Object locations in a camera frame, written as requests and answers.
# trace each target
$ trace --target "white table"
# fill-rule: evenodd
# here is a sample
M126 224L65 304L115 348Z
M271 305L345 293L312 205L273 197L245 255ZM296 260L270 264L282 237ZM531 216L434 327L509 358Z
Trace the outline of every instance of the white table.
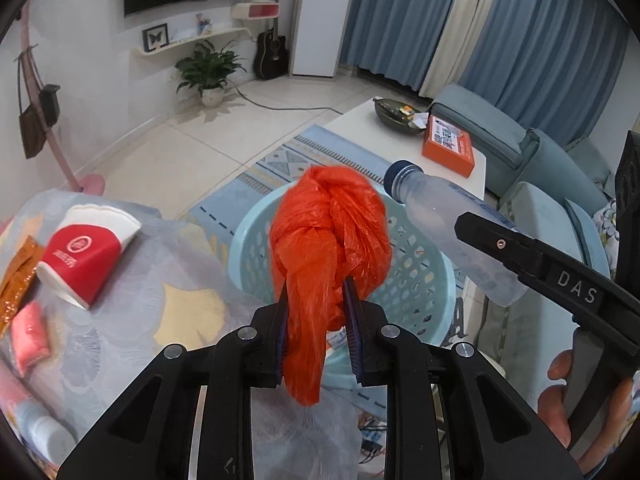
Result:
M403 135L385 126L376 115L373 100L355 107L324 127L389 162L409 160L420 166L424 173L446 178L478 198L484 199L486 157L482 153L473 148L476 166L469 178L465 178L423 156L423 136Z

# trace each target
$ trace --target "paper cup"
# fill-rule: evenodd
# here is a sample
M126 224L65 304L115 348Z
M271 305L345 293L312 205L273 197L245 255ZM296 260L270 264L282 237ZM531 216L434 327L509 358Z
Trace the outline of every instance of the paper cup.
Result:
M88 310L140 227L121 209L73 206L38 263L40 281L63 300Z

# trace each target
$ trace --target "potted plant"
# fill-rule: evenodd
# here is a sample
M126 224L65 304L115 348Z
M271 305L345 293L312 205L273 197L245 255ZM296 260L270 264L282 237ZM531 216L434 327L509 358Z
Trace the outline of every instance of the potted plant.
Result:
M246 72L238 63L242 58L227 49L227 45L217 51L209 40L204 40L196 45L191 57L178 61L175 67L180 72L182 82L177 91L184 86L197 88L202 104L208 108L220 106L225 96L227 78L237 69Z

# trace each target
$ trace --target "plastic water bottle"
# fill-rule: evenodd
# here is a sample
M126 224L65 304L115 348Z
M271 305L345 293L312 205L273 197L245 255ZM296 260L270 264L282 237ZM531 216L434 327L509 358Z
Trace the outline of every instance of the plastic water bottle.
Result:
M493 302L509 306L528 289L498 260L458 240L454 225L460 215L474 213L514 231L519 229L494 208L444 178L424 174L399 160L385 175L385 191L404 204L409 221L479 286Z

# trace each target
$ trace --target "pink coat rack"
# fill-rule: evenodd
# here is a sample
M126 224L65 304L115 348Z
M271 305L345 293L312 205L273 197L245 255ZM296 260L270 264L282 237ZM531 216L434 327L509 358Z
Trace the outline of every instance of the pink coat rack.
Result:
M26 52L27 49L31 46L31 41L29 39L29 7L30 1L27 2L22 7L22 14L20 16L20 50L22 52ZM24 80L26 82L27 93L29 94L29 98L31 103L33 103L34 108L36 109L40 121L43 124L46 124L44 120L44 114L42 112L42 106L40 105L40 91L38 89L38 83L36 81L35 72L33 69L33 65L31 64L31 59L29 56L24 56ZM86 177L78 180L74 175L74 172L71 171L68 162L66 161L65 155L62 153L58 141L56 140L56 136L53 134L51 128L47 127L47 142L49 143L49 147L53 152L53 156L56 158L62 173L64 173L65 178L69 182L69 187L71 191L75 192L83 192L90 195L102 195L104 193L104 178L98 174L88 174Z

